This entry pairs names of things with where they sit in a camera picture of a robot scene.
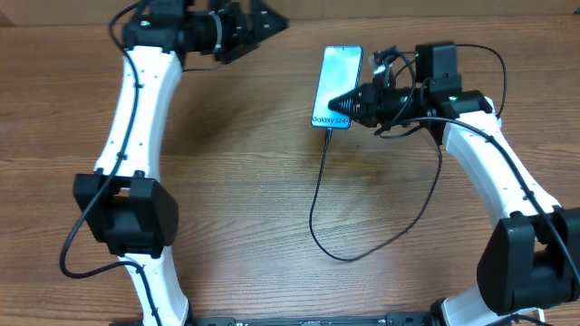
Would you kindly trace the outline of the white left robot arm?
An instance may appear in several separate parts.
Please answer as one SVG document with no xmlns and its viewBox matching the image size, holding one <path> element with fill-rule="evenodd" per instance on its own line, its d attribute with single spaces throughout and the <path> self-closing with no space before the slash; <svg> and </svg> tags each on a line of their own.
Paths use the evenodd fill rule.
<svg viewBox="0 0 580 326">
<path fill-rule="evenodd" d="M 111 39 L 123 57 L 123 77 L 109 137 L 89 174 L 79 174 L 73 195 L 78 225 L 127 270 L 144 325 L 192 325 L 172 246 L 179 206 L 160 182 L 164 129 L 189 53 L 228 64 L 284 31 L 289 22 L 254 1 L 248 12 L 231 1 L 194 11 L 190 1 L 138 1 L 116 14 L 120 33 Z"/>
</svg>

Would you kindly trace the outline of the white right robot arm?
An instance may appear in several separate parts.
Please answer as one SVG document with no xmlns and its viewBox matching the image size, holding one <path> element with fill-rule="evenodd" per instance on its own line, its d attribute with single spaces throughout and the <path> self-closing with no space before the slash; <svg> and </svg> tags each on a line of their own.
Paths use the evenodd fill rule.
<svg viewBox="0 0 580 326">
<path fill-rule="evenodd" d="M 466 91 L 453 42 L 416 46 L 398 88 L 391 47 L 371 56 L 372 81 L 333 96 L 331 111 L 389 137 L 392 127 L 427 130 L 439 152 L 463 167 L 483 200 L 493 232 L 477 281 L 428 311 L 390 312 L 390 325 L 509 325 L 579 298 L 579 212 L 566 209 L 527 172 L 501 130 L 501 108 Z"/>
</svg>

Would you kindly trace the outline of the blue Galaxy smartphone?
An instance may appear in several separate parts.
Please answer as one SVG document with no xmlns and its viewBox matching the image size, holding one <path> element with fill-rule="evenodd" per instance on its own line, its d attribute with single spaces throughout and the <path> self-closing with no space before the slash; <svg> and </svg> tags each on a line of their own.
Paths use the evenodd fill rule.
<svg viewBox="0 0 580 326">
<path fill-rule="evenodd" d="M 362 57 L 363 48 L 360 45 L 329 45 L 324 48 L 311 118 L 314 128 L 350 128 L 350 119 L 340 112 L 330 110 L 329 101 L 357 86 Z"/>
</svg>

